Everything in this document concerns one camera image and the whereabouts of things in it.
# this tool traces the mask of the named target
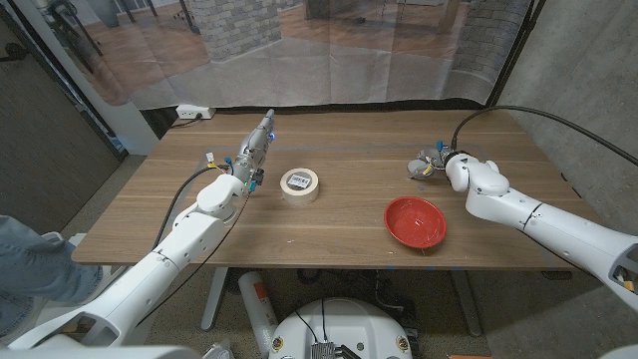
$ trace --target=black cable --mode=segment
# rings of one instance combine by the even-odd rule
[[[306,324],[306,326],[308,327],[308,329],[310,329],[310,332],[312,333],[312,336],[315,337],[315,344],[319,343],[319,340],[317,340],[317,336],[315,335],[315,331],[312,330],[312,328],[310,327],[310,325],[303,320],[303,318],[301,317],[301,315],[299,315],[299,312],[295,309],[295,313],[297,314],[297,316],[299,317],[299,319],[301,319],[301,321]]]
[[[233,228],[235,228],[235,225],[237,224],[237,222],[239,221],[239,217],[241,216],[241,214],[243,213],[243,209],[246,208],[246,205],[248,204],[248,199],[250,198],[250,192],[248,193],[248,196],[246,197],[246,201],[243,203],[243,207],[241,208],[241,211],[239,212],[239,214],[237,215],[237,219],[235,220],[235,222],[230,226],[230,229],[228,230],[228,232],[223,236],[223,238],[221,239],[221,241],[219,242],[219,244],[212,250],[212,252],[208,255],[208,257],[195,269],[195,271],[193,273],[191,273],[187,279],[185,279],[178,288],[176,288],[171,294],[168,295],[168,297],[166,299],[164,299],[163,301],[161,301],[158,306],[156,306],[151,312],[149,312],[149,314],[145,315],[144,318],[142,318],[142,320],[140,320],[140,322],[138,323],[138,325],[136,325],[136,327],[138,327],[140,324],[142,324],[145,320],[147,320],[147,318],[149,318],[153,313],[156,312],[156,310],[160,309],[160,307],[166,303],[171,297],[173,297],[185,284],[188,283],[188,281],[197,274],[197,272],[208,262],[208,260],[212,257],[213,254],[215,254],[217,252],[217,249],[219,248],[219,246],[224,242],[224,240],[228,237],[228,235],[230,234],[230,232],[232,231]]]
[[[187,123],[172,125],[171,128],[172,129],[177,129],[177,128],[180,128],[180,127],[184,127],[184,126],[190,125],[193,122],[198,121],[198,120],[201,120],[201,114],[195,115],[195,118],[193,120],[188,121]]]
[[[409,298],[394,293],[393,291],[388,292],[388,285],[384,285],[384,287],[379,287],[379,272],[375,271],[375,280],[371,280],[364,274],[360,274],[360,270],[336,270],[336,269],[325,269],[327,273],[330,273],[337,278],[343,280],[345,283],[350,285],[350,288],[356,290],[362,296],[368,296],[369,292],[375,295],[375,299],[379,301],[379,304],[383,305],[386,308],[393,309],[395,311],[399,311],[401,317],[407,317],[408,319],[416,320],[415,306],[414,302]],[[400,303],[401,305],[388,305],[380,301],[380,298],[385,298],[392,302]]]
[[[613,144],[607,142],[606,140],[602,139],[601,137],[581,128],[580,126],[569,122],[561,117],[558,117],[556,115],[544,112],[544,111],[540,111],[540,110],[535,110],[535,109],[530,109],[530,108],[525,108],[525,107],[521,107],[521,106],[492,106],[490,108],[486,108],[486,109],[482,109],[479,111],[474,112],[473,114],[467,116],[458,126],[457,129],[455,130],[455,134],[452,136],[452,143],[451,143],[451,149],[452,151],[455,151],[457,149],[457,136],[459,135],[459,131],[461,130],[461,128],[471,119],[475,118],[478,115],[484,114],[486,112],[490,112],[490,111],[494,111],[494,110],[513,110],[513,111],[521,111],[521,112],[527,112],[527,113],[531,113],[531,114],[535,114],[535,115],[539,115],[539,116],[543,116],[545,118],[554,120],[556,122],[559,122],[563,125],[565,125],[566,127],[575,130],[583,135],[585,135],[586,137],[590,138],[591,140],[599,143],[600,145],[606,147],[607,149],[615,152],[617,155],[619,155],[620,157],[622,157],[623,159],[629,161],[630,163],[634,164],[635,166],[638,166],[638,159],[636,159],[635,157],[627,154],[626,152],[624,152],[623,150],[617,148],[616,146],[614,146]]]
[[[321,298],[321,321],[323,324],[323,340],[328,342],[328,334],[326,334],[326,313],[323,310],[323,298]]]
[[[192,174],[191,177],[189,177],[184,183],[181,184],[181,186],[177,190],[177,193],[172,198],[172,202],[170,203],[170,206],[168,207],[168,211],[166,212],[166,215],[163,218],[163,222],[161,223],[161,227],[159,228],[158,237],[156,238],[156,241],[153,243],[153,248],[151,248],[151,250],[155,249],[158,246],[158,244],[160,244],[161,234],[163,233],[163,229],[166,226],[166,223],[168,222],[168,218],[170,217],[170,213],[172,212],[172,208],[175,206],[175,203],[177,202],[177,199],[179,198],[179,194],[197,176],[205,173],[206,171],[212,170],[212,169],[213,168],[210,168],[210,167],[206,167],[205,169],[201,169],[201,170],[197,171],[196,173]]]

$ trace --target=brick wall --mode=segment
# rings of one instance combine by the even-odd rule
[[[281,39],[275,0],[189,1],[212,61],[225,61]]]
[[[277,1],[277,9],[285,10],[287,8],[291,8],[293,6],[297,6],[299,4],[303,4],[303,0],[276,0]]]
[[[461,32],[452,71],[495,83],[528,5],[529,0],[475,0]]]

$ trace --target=barcode sticker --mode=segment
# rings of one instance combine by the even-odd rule
[[[306,188],[310,184],[310,179],[298,175],[292,175],[292,177],[288,180],[288,184]]]

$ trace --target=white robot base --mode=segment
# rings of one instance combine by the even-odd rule
[[[396,320],[374,305],[349,298],[324,299],[323,305],[317,300],[290,314],[275,330],[268,357],[314,359],[337,355],[412,358],[408,336]]]

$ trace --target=table leg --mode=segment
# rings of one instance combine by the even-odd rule
[[[205,331],[212,329],[215,323],[215,318],[219,311],[219,304],[221,304],[221,295],[223,294],[223,288],[226,284],[227,274],[227,267],[217,267],[215,268],[215,273],[212,275],[212,283],[210,283],[206,307],[201,317],[201,329]]]
[[[186,8],[186,3],[183,0],[179,0],[179,5],[181,6],[181,11],[183,12],[183,16],[186,18],[186,22],[188,23],[188,28],[194,34],[199,34],[199,28],[192,23],[190,20],[190,14],[188,14],[188,8]]]
[[[468,273],[464,270],[453,270],[452,282],[457,290],[457,298],[459,304],[463,310],[463,314],[466,317],[466,323],[468,324],[468,331],[474,337],[482,335],[482,329],[480,328],[479,312],[477,311],[477,304],[475,298],[472,295],[472,289],[470,288],[470,281],[468,280]]]
[[[156,7],[153,6],[153,0],[147,0],[147,3],[149,4],[149,7],[151,8],[151,12],[153,13],[153,16],[157,16],[158,12],[156,11]]]
[[[131,22],[135,24],[136,18],[134,18],[133,15],[131,14],[131,9],[129,9],[129,5],[127,5],[127,2],[124,0],[120,0],[120,5],[124,9],[124,11],[127,12],[127,15],[129,15],[129,20],[131,20]]]

